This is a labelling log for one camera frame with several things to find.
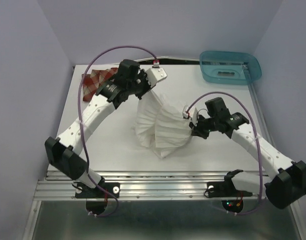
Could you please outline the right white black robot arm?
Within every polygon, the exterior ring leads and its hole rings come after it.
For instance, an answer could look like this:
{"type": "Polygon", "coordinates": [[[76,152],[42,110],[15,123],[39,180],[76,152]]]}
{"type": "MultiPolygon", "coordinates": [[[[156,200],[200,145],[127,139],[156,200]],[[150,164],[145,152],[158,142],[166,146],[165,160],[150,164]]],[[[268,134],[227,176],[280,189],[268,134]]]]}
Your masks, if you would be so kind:
{"type": "Polygon", "coordinates": [[[240,145],[259,164],[259,174],[242,169],[228,172],[222,181],[209,181],[204,192],[207,198],[267,198],[278,209],[285,209],[306,195],[306,163],[294,161],[262,138],[239,112],[230,113],[221,97],[205,103],[208,118],[190,106],[183,115],[190,120],[192,135],[207,139],[211,132],[220,132],[240,145]]]}

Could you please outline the white cloth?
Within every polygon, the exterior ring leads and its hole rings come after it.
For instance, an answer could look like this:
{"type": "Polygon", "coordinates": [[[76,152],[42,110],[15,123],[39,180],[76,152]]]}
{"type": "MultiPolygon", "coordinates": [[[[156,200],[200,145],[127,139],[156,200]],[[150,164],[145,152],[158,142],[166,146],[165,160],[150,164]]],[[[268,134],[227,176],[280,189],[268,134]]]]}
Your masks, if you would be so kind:
{"type": "Polygon", "coordinates": [[[192,138],[190,120],[183,117],[185,106],[154,91],[138,102],[135,135],[142,147],[164,159],[192,138]]]}

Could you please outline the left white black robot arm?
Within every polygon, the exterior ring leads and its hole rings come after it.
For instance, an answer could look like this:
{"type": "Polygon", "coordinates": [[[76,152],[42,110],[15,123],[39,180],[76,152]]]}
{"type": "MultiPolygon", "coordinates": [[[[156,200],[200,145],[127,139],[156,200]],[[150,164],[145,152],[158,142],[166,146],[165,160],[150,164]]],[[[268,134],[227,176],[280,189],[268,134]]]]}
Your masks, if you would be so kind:
{"type": "Polygon", "coordinates": [[[49,164],[70,179],[85,184],[93,197],[101,196],[104,192],[102,176],[89,167],[88,158],[80,157],[81,152],[86,151],[87,140],[129,96],[142,98],[163,77],[159,67],[144,70],[133,60],[123,60],[117,73],[100,84],[88,106],[78,110],[78,118],[69,128],[58,137],[49,137],[45,141],[49,164]]]}

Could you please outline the red checked skirt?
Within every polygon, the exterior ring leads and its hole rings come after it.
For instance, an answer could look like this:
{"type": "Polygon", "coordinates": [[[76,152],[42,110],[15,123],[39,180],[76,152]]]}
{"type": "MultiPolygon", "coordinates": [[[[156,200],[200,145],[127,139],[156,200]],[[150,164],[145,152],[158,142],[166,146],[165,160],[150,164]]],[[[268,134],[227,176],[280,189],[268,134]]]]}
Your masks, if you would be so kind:
{"type": "Polygon", "coordinates": [[[91,74],[86,74],[82,84],[83,101],[90,102],[98,87],[116,74],[117,70],[117,67],[112,67],[106,70],[93,69],[91,74]]]}

